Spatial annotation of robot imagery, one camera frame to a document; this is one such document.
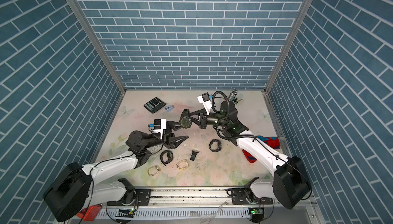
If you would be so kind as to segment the red blue towel cloth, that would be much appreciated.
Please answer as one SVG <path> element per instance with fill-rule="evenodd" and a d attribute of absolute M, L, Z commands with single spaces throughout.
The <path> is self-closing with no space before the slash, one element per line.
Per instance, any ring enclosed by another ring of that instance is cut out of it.
<path fill-rule="evenodd" d="M 281 148 L 280 141 L 277 137 L 257 136 L 257 138 L 275 150 L 278 150 Z M 252 154 L 247 152 L 246 150 L 243 149 L 242 152 L 243 152 L 244 156 L 246 157 L 247 161 L 250 162 L 251 164 L 253 164 L 257 161 L 257 159 Z"/>

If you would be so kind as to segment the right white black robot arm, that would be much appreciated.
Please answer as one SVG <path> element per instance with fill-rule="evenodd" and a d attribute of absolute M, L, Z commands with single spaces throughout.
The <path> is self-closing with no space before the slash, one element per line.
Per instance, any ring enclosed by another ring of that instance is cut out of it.
<path fill-rule="evenodd" d="M 203 102 L 204 108 L 184 111 L 181 123 L 195 123 L 204 129 L 213 126 L 222 140 L 229 141 L 248 152 L 272 174 L 272 183 L 261 179 L 249 184 L 255 198 L 275 198 L 285 208 L 292 209 L 312 192 L 305 165 L 297 156 L 287 156 L 267 144 L 266 137 L 256 136 L 237 117 L 237 109 L 231 101 L 223 101 L 220 110 L 211 109 L 211 102 Z"/>

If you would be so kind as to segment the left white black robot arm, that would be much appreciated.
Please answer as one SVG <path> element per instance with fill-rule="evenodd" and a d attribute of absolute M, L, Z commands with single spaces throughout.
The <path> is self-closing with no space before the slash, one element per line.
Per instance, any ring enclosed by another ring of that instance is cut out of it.
<path fill-rule="evenodd" d="M 111 184 L 101 182 L 124 171 L 144 165 L 152 152 L 151 147 L 175 149 L 188 136 L 174 135 L 175 131 L 189 128 L 179 122 L 157 119 L 149 126 L 149 132 L 135 130 L 130 133 L 126 145 L 128 150 L 119 156 L 98 163 L 67 165 L 43 194 L 43 199 L 58 222 L 65 222 L 81 210 L 109 201 L 120 201 L 124 205 L 133 203 L 134 187 L 126 179 Z"/>

